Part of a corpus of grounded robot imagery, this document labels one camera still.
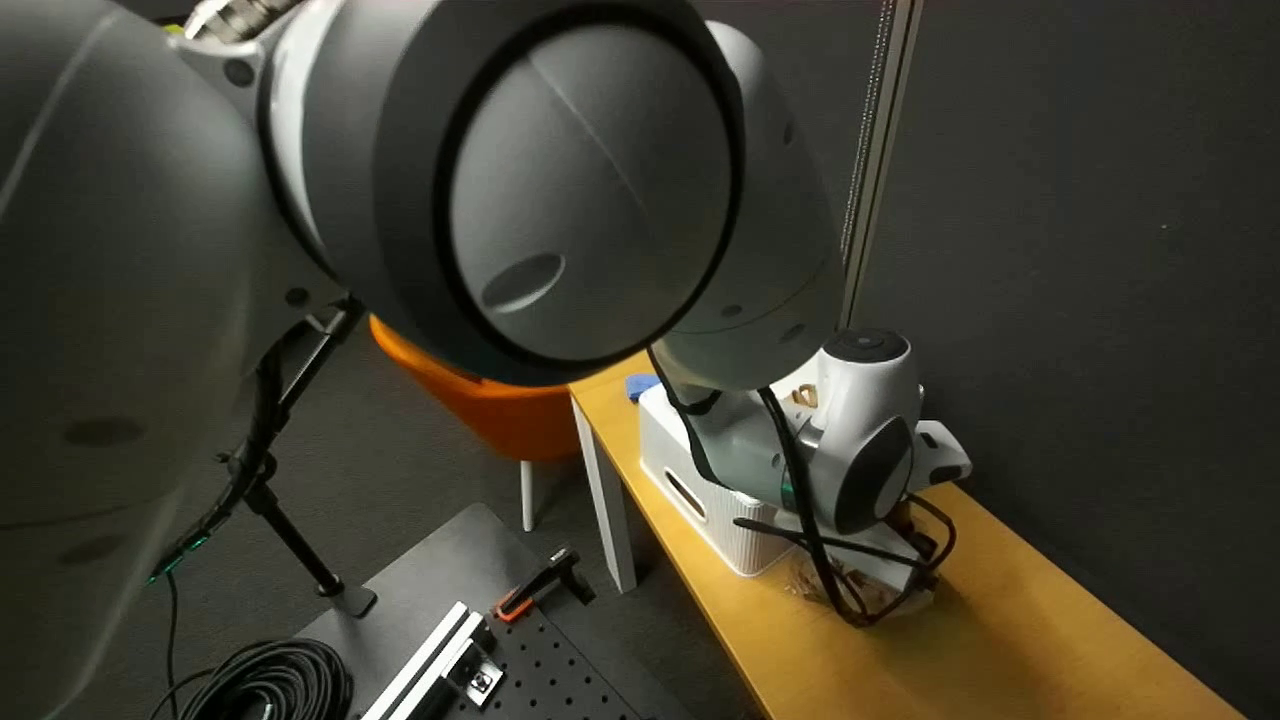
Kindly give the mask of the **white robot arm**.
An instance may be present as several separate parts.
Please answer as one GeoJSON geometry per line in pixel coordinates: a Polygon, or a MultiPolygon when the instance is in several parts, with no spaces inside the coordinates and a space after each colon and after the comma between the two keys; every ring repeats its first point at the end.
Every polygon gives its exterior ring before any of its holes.
{"type": "Polygon", "coordinates": [[[880,542],[970,477],[764,48],[691,0],[0,0],[0,720],[60,720],[190,474],[353,305],[442,366],[649,358],[704,479],[880,542]]]}

